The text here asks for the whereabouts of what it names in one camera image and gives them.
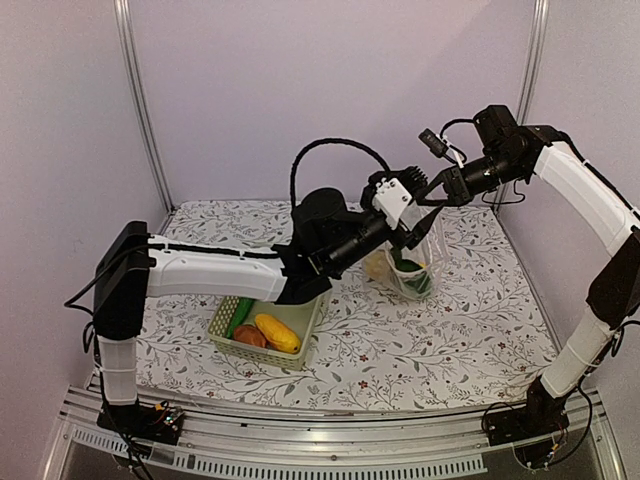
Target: table surface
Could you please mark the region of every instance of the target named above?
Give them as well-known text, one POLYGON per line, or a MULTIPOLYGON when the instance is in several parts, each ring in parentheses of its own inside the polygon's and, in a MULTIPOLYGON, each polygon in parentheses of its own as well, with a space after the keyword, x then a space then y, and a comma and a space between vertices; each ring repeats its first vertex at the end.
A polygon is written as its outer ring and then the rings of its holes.
MULTIPOLYGON (((183 204, 165 235, 235 247, 285 243, 289 204, 183 204)), ((310 359, 287 371, 217 352, 207 327, 220 297, 148 299, 138 383, 194 396, 335 410, 418 410, 520 400, 556 355, 521 266, 489 208, 445 209, 450 260, 417 303, 367 281, 360 265, 334 289, 310 359)))

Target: yellow mango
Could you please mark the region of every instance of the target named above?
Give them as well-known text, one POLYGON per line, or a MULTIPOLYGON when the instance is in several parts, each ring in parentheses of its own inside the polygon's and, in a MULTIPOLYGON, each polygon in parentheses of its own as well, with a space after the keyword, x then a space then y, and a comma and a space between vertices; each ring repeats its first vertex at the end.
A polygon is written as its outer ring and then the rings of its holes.
POLYGON ((298 353, 300 351, 300 339, 273 315, 259 313, 256 315, 256 327, 262 332, 273 348, 284 353, 298 353))

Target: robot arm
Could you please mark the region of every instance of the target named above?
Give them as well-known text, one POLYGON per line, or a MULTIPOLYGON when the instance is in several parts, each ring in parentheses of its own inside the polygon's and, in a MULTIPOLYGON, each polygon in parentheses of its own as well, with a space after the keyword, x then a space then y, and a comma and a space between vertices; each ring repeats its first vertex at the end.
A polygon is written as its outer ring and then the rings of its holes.
POLYGON ((177 442, 180 416, 166 415, 172 421, 164 425, 157 422, 153 409, 138 403, 136 336, 147 297, 198 293, 277 304, 309 302, 331 288, 331 278, 339 279, 382 243, 417 245, 439 210, 411 227, 405 212, 426 186, 426 177, 416 167, 375 174, 363 191, 360 212, 348 210, 338 190, 316 190, 292 210, 291 242, 271 248, 176 242, 149 235, 143 222, 129 223, 96 271, 93 325, 105 404, 99 425, 177 442))
MULTIPOLYGON (((193 245, 149 236, 144 223, 130 223, 97 268, 94 326, 107 413, 99 424, 177 442, 179 423, 150 429, 146 407, 137 402, 135 337, 147 296, 202 293, 306 303, 331 287, 330 278, 339 279, 382 243, 415 247, 443 206, 465 205, 501 184, 528 183, 535 174, 573 205, 612 258, 591 285, 575 333, 527 391, 526 406, 486 420, 491 444, 566 427, 566 399, 585 372, 602 360, 618 327, 640 305, 640 216, 561 132, 549 126, 519 126, 505 106, 488 107, 473 123, 484 146, 482 158, 458 162, 430 183, 417 167, 378 172, 363 190, 361 212, 349 211, 335 189, 316 190, 293 209, 288 245, 246 251, 193 245), (440 186, 446 198, 427 199, 440 186), (436 208, 409 228, 403 215, 415 203, 436 208)), ((446 153, 446 143, 430 130, 420 138, 436 156, 446 153)))
MULTIPOLYGON (((584 218, 603 243, 611 261, 591 284, 587 307, 573 335, 527 391, 519 410, 488 415, 491 444, 553 432, 568 425, 564 405, 585 373, 599 365, 624 319, 640 305, 640 216, 588 161, 571 140, 549 126, 518 126, 504 106, 490 106, 473 123, 484 157, 446 169, 427 187, 440 185, 446 200, 464 205, 509 181, 530 181, 533 174, 551 185, 584 218)), ((420 135, 436 156, 447 146, 430 130, 420 135)))

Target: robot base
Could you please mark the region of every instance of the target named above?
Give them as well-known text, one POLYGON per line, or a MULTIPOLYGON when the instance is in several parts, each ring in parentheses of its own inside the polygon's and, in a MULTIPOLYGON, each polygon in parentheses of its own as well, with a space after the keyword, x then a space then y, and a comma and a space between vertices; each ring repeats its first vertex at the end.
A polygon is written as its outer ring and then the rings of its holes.
POLYGON ((491 446, 547 435, 568 427, 569 418, 563 411, 540 418, 532 424, 527 422, 526 408, 489 413, 483 421, 491 446))
POLYGON ((162 415, 155 407, 138 403, 124 407, 103 405, 97 422, 99 427, 124 436, 168 445, 178 444, 183 423, 184 413, 179 408, 167 407, 166 415, 162 415))

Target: metal track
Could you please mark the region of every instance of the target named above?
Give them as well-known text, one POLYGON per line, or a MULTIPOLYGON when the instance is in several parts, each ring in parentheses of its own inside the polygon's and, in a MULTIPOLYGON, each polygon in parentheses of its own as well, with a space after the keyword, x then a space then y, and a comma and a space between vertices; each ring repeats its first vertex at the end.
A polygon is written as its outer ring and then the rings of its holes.
MULTIPOLYGON (((604 410, 598 394, 589 395, 598 424, 604 410)), ((146 388, 140 389, 140 398, 147 404, 171 399, 187 415, 178 446, 151 444, 148 462, 216 478, 457 478, 486 472, 484 453, 511 448, 489 447, 480 429, 486 407, 432 412, 303 411, 205 398, 195 404, 188 396, 146 388)), ((96 379, 88 390, 69 389, 60 412, 69 441, 126 456, 120 438, 95 425, 100 407, 96 379)), ((571 429, 584 427, 587 410, 581 396, 568 401, 571 429)))
MULTIPOLYGON (((527 61, 525 64, 524 80, 520 91, 520 99, 518 100, 518 111, 516 112, 516 121, 519 125, 526 122, 533 100, 536 80, 540 70, 540 60, 542 59, 542 49, 544 47, 544 37, 547 31, 547 18, 549 17, 549 0, 536 0, 535 10, 533 12, 533 24, 531 26, 531 36, 529 37, 529 49, 527 52, 527 61)), ((507 186, 501 185, 494 198, 497 205, 493 205, 493 211, 496 215, 500 212, 500 203, 507 196, 507 186)))
POLYGON ((124 57, 124 65, 129 78, 131 96, 136 109, 136 116, 138 117, 142 141, 147 153, 149 166, 151 167, 151 173, 153 174, 153 180, 158 189, 158 194, 160 195, 160 200, 162 201, 162 205, 166 212, 170 213, 175 208, 175 205, 171 198, 169 183, 160 159, 158 145, 151 126, 151 117, 149 116, 144 89, 142 88, 142 78, 140 76, 140 66, 138 64, 136 46, 133 39, 133 27, 131 25, 131 14, 129 12, 128 0, 115 0, 115 10, 118 33, 120 34, 120 44, 122 46, 122 54, 124 57))

